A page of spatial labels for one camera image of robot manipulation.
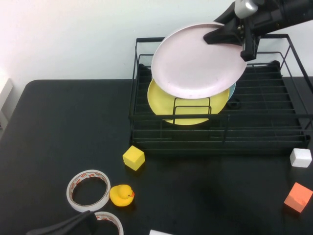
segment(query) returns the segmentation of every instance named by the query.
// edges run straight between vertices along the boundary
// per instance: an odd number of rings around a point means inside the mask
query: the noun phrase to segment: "black wire dish rack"
[[[131,144],[145,152],[175,155],[276,155],[308,148],[313,130],[313,86],[288,34],[264,36],[261,41],[283,40],[286,53],[259,52],[258,57],[263,55],[267,61],[248,64],[224,109],[211,114],[208,98],[208,113],[200,115],[177,115],[175,102],[172,115],[155,115],[148,104],[153,53],[139,53],[138,46],[149,47],[163,39],[136,40],[129,113]],[[299,77],[293,76],[287,65],[290,55],[301,72]],[[208,120],[189,126],[165,121],[178,118]]]

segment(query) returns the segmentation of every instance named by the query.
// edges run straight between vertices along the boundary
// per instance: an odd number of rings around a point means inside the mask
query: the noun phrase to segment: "double-sided tape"
[[[96,177],[96,178],[103,180],[107,185],[106,192],[104,193],[102,198],[99,201],[97,201],[96,203],[93,203],[91,205],[80,205],[80,204],[74,202],[74,200],[73,200],[74,188],[80,182],[82,182],[84,179],[92,178],[92,177]],[[110,189],[111,189],[111,184],[110,184],[108,177],[105,175],[105,173],[103,173],[99,170],[85,170],[85,171],[80,172],[77,175],[75,175],[74,178],[69,182],[69,184],[67,186],[67,200],[68,200],[69,204],[78,212],[86,212],[86,211],[94,212],[94,211],[97,211],[97,210],[103,208],[104,205],[108,202],[108,200],[110,198],[110,195],[109,195]]]
[[[121,221],[114,215],[109,212],[96,212],[94,214],[97,218],[97,220],[108,220],[111,221],[113,224],[115,224],[118,228],[118,234],[124,235],[124,230]]]

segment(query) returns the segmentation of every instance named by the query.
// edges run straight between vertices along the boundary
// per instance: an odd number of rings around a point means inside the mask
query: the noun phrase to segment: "yellow rubber duck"
[[[134,196],[135,193],[129,185],[117,185],[110,190],[110,199],[118,207],[128,206]]]

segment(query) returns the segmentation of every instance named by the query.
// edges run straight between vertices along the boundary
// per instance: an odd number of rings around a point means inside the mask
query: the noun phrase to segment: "yellow cube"
[[[126,153],[123,154],[123,160],[126,166],[133,170],[138,170],[145,162],[145,153],[135,146],[131,146]]]

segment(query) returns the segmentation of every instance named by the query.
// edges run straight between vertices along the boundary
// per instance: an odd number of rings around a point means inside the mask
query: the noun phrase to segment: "plate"
[[[236,89],[236,83],[234,83],[230,88],[229,88],[229,97],[228,97],[228,100],[233,96],[234,92],[235,92],[235,89]]]
[[[151,65],[154,80],[166,93],[185,99],[219,94],[243,74],[247,63],[240,57],[241,46],[208,45],[203,36],[220,23],[197,24],[165,38]]]
[[[175,106],[196,106],[196,107],[177,107],[176,114],[208,114],[208,105],[212,108],[211,114],[218,114],[225,104],[229,96],[229,89],[217,94],[213,97],[203,99],[181,99],[172,96],[163,91],[153,79],[148,88],[148,103],[152,111],[156,115],[172,115],[174,103]],[[207,121],[207,118],[179,118],[175,120],[177,125],[195,125]]]

